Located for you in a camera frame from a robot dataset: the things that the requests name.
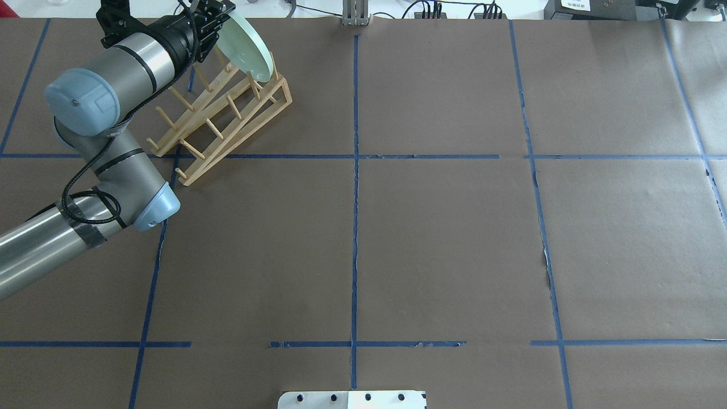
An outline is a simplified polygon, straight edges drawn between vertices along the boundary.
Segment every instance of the white label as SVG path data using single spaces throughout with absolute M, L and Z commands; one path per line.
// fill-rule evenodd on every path
M 584 12 L 589 12 L 590 0 L 561 0 L 561 6 L 573 10 L 582 10 Z

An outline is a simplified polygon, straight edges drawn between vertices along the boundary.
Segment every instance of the black tape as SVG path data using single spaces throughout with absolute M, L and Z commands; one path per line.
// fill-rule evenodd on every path
M 81 211 L 81 208 L 73 201 L 73 199 L 70 199 L 68 201 L 67 206 L 71 212 L 85 217 L 84 213 Z M 60 200 L 55 202 L 55 207 L 63 216 L 66 223 L 68 223 L 68 225 L 76 232 L 76 234 L 81 237 L 81 240 L 86 243 L 86 246 L 88 248 L 96 248 L 106 243 L 106 238 L 103 236 L 103 234 L 101 234 L 101 231 L 99 231 L 99 229 L 96 229 L 96 226 L 81 223 L 68 217 L 68 214 L 63 211 L 63 206 L 60 204 Z

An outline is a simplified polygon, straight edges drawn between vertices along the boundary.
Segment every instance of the table surface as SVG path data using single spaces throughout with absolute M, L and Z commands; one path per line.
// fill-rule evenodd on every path
M 53 4 L 49 0 L 5 0 L 5 2 L 21 17 L 95 18 L 99 7 L 99 0 L 67 0 L 61 5 Z M 178 5 L 177 0 L 130 0 L 129 3 L 134 16 L 154 18 L 173 13 Z M 234 3 L 245 17 L 285 17 L 290 11 L 290 4 L 283 0 L 257 0 L 252 3 L 247 0 L 236 0 Z M 297 0 L 297 3 L 337 14 L 341 14 L 342 11 L 340 0 Z M 401 17 L 411 3 L 410 0 L 369 0 L 369 12 L 387 12 L 395 17 Z M 498 0 L 497 3 L 511 19 L 542 20 L 547 0 Z M 447 14 L 447 18 L 467 18 L 472 7 L 470 4 L 444 4 L 443 11 Z M 421 4 L 413 7 L 407 13 L 407 18 L 414 18 L 414 12 L 420 11 L 421 8 Z M 293 17 L 322 15 L 320 12 L 299 7 Z M 721 21 L 722 16 L 718 11 L 704 8 L 700 4 L 696 7 L 696 11 L 689 13 L 687 20 Z
M 274 408 L 348 389 L 426 390 L 430 408 L 723 406 L 727 342 L 707 339 L 727 338 L 727 25 L 252 24 L 293 104 L 190 187 L 172 178 L 186 151 L 153 159 L 178 214 L 0 303 L 0 406 Z M 42 91 L 101 33 L 0 33 L 6 231 L 83 164 Z M 166 125 L 147 108 L 130 129 Z

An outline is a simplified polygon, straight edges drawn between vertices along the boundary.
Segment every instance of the blue tape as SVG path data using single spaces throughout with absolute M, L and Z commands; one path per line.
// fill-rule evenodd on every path
M 565 346 L 648 346 L 648 345 L 724 345 L 727 341 L 710 339 L 590 339 L 565 340 Z M 557 341 L 530 341 L 530 346 L 558 346 Z
M 283 341 L 271 342 L 270 348 L 350 348 L 351 341 Z
M 147 342 L 146 348 L 191 348 L 191 342 Z
M 691 160 L 702 159 L 699 155 L 527 155 L 525 159 L 654 159 L 654 160 Z
M 499 159 L 499 155 L 361 155 L 361 159 Z
M 176 169 L 179 166 L 180 162 L 180 152 L 181 146 L 177 147 L 177 152 L 174 158 L 174 164 L 172 165 L 172 181 L 170 182 L 169 186 L 174 190 L 174 185 L 176 183 L 176 177 L 174 173 L 174 169 Z M 132 392 L 131 397 L 129 398 L 129 409 L 134 409 L 134 406 L 136 405 L 136 396 L 137 391 L 139 389 L 139 380 L 141 379 L 141 368 L 144 363 L 144 352 L 146 349 L 146 338 L 149 334 L 149 324 L 151 321 L 151 311 L 154 306 L 154 295 L 156 294 L 156 282 L 159 277 L 159 268 L 161 266 L 161 251 L 164 248 L 164 240 L 166 239 L 166 226 L 167 221 L 161 222 L 161 233 L 159 234 L 159 244 L 156 248 L 156 259 L 154 261 L 154 271 L 151 275 L 151 285 L 149 287 L 149 298 L 146 303 L 146 313 L 144 315 L 144 326 L 142 328 L 141 332 L 141 342 L 139 342 L 139 354 L 137 355 L 137 365 L 136 369 L 134 369 L 134 381 L 132 383 Z
M 36 45 L 36 51 L 33 53 L 33 58 L 31 59 L 31 64 L 28 66 L 28 72 L 25 73 L 25 79 L 23 80 L 23 85 L 20 87 L 20 92 L 17 95 L 17 100 L 15 100 L 15 107 L 12 109 L 12 113 L 10 114 L 10 120 L 7 123 L 7 127 L 5 128 L 5 135 L 2 138 L 2 142 L 0 142 L 0 156 L 5 152 L 5 145 L 7 145 L 7 140 L 10 138 L 10 131 L 12 130 L 12 125 L 15 123 L 15 116 L 17 115 L 17 110 L 20 108 L 20 102 L 23 101 L 23 95 L 25 94 L 25 89 L 28 88 L 28 82 L 31 79 L 31 74 L 33 73 L 33 68 L 36 66 L 36 61 L 38 61 L 38 54 L 41 52 L 41 48 L 43 47 L 43 41 L 45 40 L 45 36 L 48 33 L 48 26 L 50 25 L 50 19 L 46 19 L 46 23 L 43 26 L 43 31 L 41 32 L 41 36 L 38 39 L 38 45 Z
M 682 100 L 684 102 L 684 106 L 686 107 L 687 116 L 689 117 L 689 124 L 691 125 L 691 129 L 694 131 L 694 137 L 696 138 L 696 144 L 699 147 L 699 153 L 702 155 L 702 161 L 704 162 L 704 168 L 706 169 L 707 173 L 709 174 L 710 178 L 710 184 L 712 185 L 712 192 L 715 195 L 715 200 L 717 200 L 717 206 L 720 210 L 720 215 L 722 216 L 722 223 L 724 224 L 725 228 L 727 228 L 727 213 L 725 212 L 724 203 L 722 203 L 722 197 L 720 196 L 720 191 L 717 188 L 717 183 L 715 182 L 715 174 L 712 172 L 712 167 L 710 166 L 710 161 L 707 159 L 707 152 L 704 150 L 704 144 L 702 142 L 702 135 L 699 133 L 699 128 L 697 128 L 696 120 L 694 119 L 694 112 L 691 110 L 691 104 L 689 103 L 689 99 L 686 97 L 686 91 L 684 90 L 684 83 L 682 82 L 681 75 L 679 74 L 679 70 L 677 69 L 677 63 L 674 59 L 674 53 L 672 51 L 672 45 L 669 41 L 669 33 L 667 32 L 667 24 L 662 19 L 662 33 L 664 34 L 664 42 L 667 45 L 667 54 L 669 55 L 669 62 L 672 66 L 672 70 L 674 70 L 674 76 L 677 79 L 677 83 L 679 84 L 679 93 L 682 96 Z
M 467 341 L 356 341 L 360 348 L 459 348 Z M 271 342 L 270 348 L 350 348 L 351 341 L 282 341 Z
M 138 348 L 138 342 L 115 341 L 0 341 L 1 348 Z
M 459 348 L 467 341 L 359 341 L 358 346 L 367 348 Z
M 192 87 L 194 87 L 194 70 L 190 70 L 189 85 L 187 86 L 187 91 L 192 92 Z
M 533 159 L 533 143 L 530 135 L 530 125 L 525 110 L 525 92 L 523 91 L 523 78 L 520 71 L 520 60 L 518 59 L 518 45 L 515 40 L 515 27 L 512 20 L 508 20 L 510 24 L 510 41 L 513 43 L 513 59 L 515 61 L 515 76 L 518 80 L 518 94 L 520 96 L 520 107 L 523 114 L 523 126 L 525 128 L 525 136 L 528 144 L 528 155 L 530 157 L 530 171 L 533 178 L 533 188 L 535 190 L 535 203 L 538 209 L 538 223 L 540 224 L 540 236 L 543 243 L 543 251 L 545 252 L 546 269 L 548 279 L 550 280 L 550 302 L 553 307 L 553 318 L 555 320 L 555 335 L 558 338 L 558 353 L 561 358 L 561 372 L 563 374 L 563 388 L 566 393 L 566 404 L 568 409 L 573 409 L 573 397 L 571 395 L 571 382 L 568 375 L 568 364 L 566 363 L 566 347 L 563 344 L 563 331 L 561 329 L 561 314 L 558 311 L 558 297 L 555 294 L 555 280 L 553 278 L 553 266 L 550 262 L 550 250 L 547 241 L 547 233 L 545 231 L 545 218 L 543 216 L 542 202 L 540 200 L 540 187 L 538 187 L 537 169 L 535 167 L 535 159 Z
M 0 348 L 139 348 L 135 341 L 0 341 Z M 150 342 L 149 348 L 190 348 L 191 342 Z
M 353 159 L 353 155 L 346 154 L 231 154 L 225 159 Z
M 351 278 L 351 390 L 358 359 L 358 35 L 353 37 L 353 262 Z

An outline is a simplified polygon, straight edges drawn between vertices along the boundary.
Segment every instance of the plate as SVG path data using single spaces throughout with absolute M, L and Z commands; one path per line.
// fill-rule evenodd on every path
M 220 29 L 217 46 L 232 64 L 260 82 L 270 81 L 273 75 L 273 57 L 260 35 L 242 17 L 237 9 L 230 13 Z

